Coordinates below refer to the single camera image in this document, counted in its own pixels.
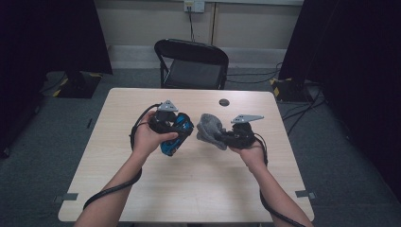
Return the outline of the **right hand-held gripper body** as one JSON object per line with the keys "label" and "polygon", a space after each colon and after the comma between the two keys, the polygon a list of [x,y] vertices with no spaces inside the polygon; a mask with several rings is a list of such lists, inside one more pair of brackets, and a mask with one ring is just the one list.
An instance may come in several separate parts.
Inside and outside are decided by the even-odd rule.
{"label": "right hand-held gripper body", "polygon": [[231,121],[232,129],[224,132],[220,136],[220,141],[231,148],[249,148],[256,141],[251,122],[263,118],[263,115],[238,115]]}

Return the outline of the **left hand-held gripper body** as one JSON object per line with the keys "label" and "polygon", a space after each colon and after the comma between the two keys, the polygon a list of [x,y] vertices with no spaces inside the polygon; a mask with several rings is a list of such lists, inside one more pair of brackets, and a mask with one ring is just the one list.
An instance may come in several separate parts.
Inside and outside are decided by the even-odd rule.
{"label": "left hand-held gripper body", "polygon": [[178,108],[170,100],[157,104],[156,107],[154,116],[148,121],[149,127],[157,133],[177,132],[173,124]]}

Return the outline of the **blue toy car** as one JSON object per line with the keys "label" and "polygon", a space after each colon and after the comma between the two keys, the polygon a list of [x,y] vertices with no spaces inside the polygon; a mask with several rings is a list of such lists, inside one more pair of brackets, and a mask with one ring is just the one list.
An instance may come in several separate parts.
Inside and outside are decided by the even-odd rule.
{"label": "blue toy car", "polygon": [[164,155],[173,156],[182,143],[194,130],[194,125],[186,113],[179,113],[171,125],[163,128],[162,133],[176,132],[178,136],[175,139],[167,140],[161,143],[161,151]]}

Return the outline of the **grey cloth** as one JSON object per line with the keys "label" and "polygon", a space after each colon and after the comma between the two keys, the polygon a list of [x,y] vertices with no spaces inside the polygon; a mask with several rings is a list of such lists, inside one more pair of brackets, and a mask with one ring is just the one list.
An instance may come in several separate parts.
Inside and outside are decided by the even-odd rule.
{"label": "grey cloth", "polygon": [[212,144],[221,150],[226,150],[227,146],[218,140],[226,132],[222,128],[221,121],[213,114],[203,113],[200,122],[197,124],[197,139]]}

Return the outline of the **person's right hand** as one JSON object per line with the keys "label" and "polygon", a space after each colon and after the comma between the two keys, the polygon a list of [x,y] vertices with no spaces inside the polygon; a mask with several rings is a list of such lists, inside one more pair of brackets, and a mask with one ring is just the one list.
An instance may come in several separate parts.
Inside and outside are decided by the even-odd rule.
{"label": "person's right hand", "polygon": [[254,173],[259,168],[266,166],[263,146],[258,141],[255,141],[249,148],[240,149],[230,147],[230,150],[240,156],[251,173]]}

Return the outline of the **person's left hand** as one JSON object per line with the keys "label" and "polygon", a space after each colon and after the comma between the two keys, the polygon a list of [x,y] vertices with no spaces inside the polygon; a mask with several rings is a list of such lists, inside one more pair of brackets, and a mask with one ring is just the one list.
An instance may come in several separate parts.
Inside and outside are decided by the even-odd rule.
{"label": "person's left hand", "polygon": [[131,156],[135,159],[148,158],[149,155],[164,141],[173,140],[178,137],[176,132],[157,133],[153,131],[148,121],[155,115],[154,111],[147,112],[138,124],[133,136],[134,143]]}

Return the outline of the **black folding chair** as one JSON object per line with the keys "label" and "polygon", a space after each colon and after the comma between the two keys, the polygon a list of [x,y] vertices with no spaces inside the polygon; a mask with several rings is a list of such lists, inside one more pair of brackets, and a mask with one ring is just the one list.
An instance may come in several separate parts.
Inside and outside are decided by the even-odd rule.
{"label": "black folding chair", "polygon": [[161,87],[222,90],[229,58],[220,48],[177,39],[154,45],[160,61]]}

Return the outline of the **black stand base yellow stripes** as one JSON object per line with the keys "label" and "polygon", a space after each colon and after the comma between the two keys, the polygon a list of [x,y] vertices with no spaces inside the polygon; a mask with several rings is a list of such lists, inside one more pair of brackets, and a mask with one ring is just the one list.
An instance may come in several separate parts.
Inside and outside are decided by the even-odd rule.
{"label": "black stand base yellow stripes", "polygon": [[271,79],[270,86],[278,101],[310,102],[312,100],[307,88],[293,79]]}
{"label": "black stand base yellow stripes", "polygon": [[53,97],[60,98],[91,98],[101,81],[97,73],[67,71],[66,78],[61,82]]}

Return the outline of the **grey tape mark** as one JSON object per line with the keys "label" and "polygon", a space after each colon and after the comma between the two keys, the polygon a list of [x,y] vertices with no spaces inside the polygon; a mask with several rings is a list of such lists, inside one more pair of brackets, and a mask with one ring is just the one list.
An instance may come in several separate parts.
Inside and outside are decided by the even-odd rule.
{"label": "grey tape mark", "polygon": [[53,202],[63,203],[64,201],[75,201],[78,197],[78,193],[65,193],[58,195],[54,198]]}
{"label": "grey tape mark", "polygon": [[296,194],[297,198],[308,197],[311,200],[314,200],[317,198],[317,195],[314,192],[309,192],[307,190],[298,190],[298,191],[295,191],[295,194]]}

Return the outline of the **black curtain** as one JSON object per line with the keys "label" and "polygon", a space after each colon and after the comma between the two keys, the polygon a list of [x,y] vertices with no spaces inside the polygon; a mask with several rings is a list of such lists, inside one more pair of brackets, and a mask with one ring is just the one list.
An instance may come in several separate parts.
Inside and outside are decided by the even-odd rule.
{"label": "black curtain", "polygon": [[323,85],[401,202],[401,0],[304,0],[279,77]]}
{"label": "black curtain", "polygon": [[113,72],[95,0],[0,0],[0,158],[58,71]]}

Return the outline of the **beige wall conduit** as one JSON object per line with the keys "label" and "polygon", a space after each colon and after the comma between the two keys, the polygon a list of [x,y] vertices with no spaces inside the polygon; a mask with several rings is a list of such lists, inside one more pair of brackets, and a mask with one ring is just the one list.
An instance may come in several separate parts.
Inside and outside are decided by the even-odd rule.
{"label": "beige wall conduit", "polygon": [[212,4],[211,13],[211,31],[210,31],[210,44],[215,44],[216,39],[216,29],[217,29],[217,19],[218,19],[218,3]]}

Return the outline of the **white wall socket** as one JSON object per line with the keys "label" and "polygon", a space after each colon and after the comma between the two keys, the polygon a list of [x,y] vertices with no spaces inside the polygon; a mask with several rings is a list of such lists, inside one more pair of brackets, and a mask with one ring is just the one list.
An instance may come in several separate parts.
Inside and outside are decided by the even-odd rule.
{"label": "white wall socket", "polygon": [[205,2],[201,0],[185,0],[183,2],[183,10],[185,12],[204,13]]}

